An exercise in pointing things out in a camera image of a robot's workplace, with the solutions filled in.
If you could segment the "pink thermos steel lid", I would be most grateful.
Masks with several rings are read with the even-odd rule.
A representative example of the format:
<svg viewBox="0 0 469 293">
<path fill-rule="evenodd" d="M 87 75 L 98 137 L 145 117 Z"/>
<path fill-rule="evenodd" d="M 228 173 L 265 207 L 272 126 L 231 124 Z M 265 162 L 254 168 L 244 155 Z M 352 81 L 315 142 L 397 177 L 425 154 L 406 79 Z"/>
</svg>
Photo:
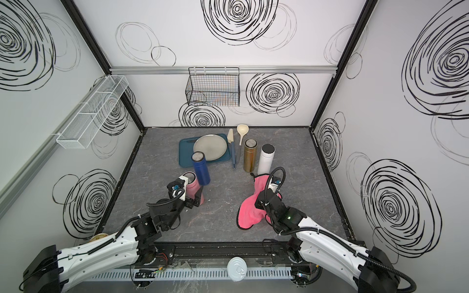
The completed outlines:
<svg viewBox="0 0 469 293">
<path fill-rule="evenodd" d="M 190 201 L 194 206 L 199 207 L 205 200 L 203 196 L 203 186 L 199 184 L 194 172 L 186 172 L 183 173 L 182 176 L 187 179 L 186 201 Z"/>
</svg>

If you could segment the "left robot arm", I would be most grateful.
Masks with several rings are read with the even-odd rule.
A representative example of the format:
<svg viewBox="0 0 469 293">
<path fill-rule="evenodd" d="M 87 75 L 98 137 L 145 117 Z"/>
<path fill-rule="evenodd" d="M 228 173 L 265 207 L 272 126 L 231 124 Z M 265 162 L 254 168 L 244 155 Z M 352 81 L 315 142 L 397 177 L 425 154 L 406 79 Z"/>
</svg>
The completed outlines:
<svg viewBox="0 0 469 293">
<path fill-rule="evenodd" d="M 87 279 L 126 265 L 148 266 L 159 260 L 169 264 L 171 254 L 155 242 L 173 230 L 184 208 L 199 206 L 202 188 L 189 189 L 184 177 L 167 186 L 169 196 L 148 203 L 149 211 L 128 219 L 114 234 L 86 244 L 57 250 L 44 248 L 23 272 L 18 289 L 23 293 L 65 293 Z"/>
</svg>

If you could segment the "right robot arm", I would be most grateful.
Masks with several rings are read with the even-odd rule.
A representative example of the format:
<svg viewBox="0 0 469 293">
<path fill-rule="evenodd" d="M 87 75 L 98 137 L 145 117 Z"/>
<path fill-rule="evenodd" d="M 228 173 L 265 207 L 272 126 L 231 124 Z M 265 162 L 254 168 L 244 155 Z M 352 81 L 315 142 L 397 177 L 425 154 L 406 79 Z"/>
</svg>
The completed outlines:
<svg viewBox="0 0 469 293">
<path fill-rule="evenodd" d="M 260 192 L 258 201 L 274 231 L 291 236 L 294 256 L 333 273 L 359 293 L 416 291 L 415 281 L 396 270 L 378 248 L 368 250 L 333 234 L 298 209 L 285 206 L 270 188 Z"/>
</svg>

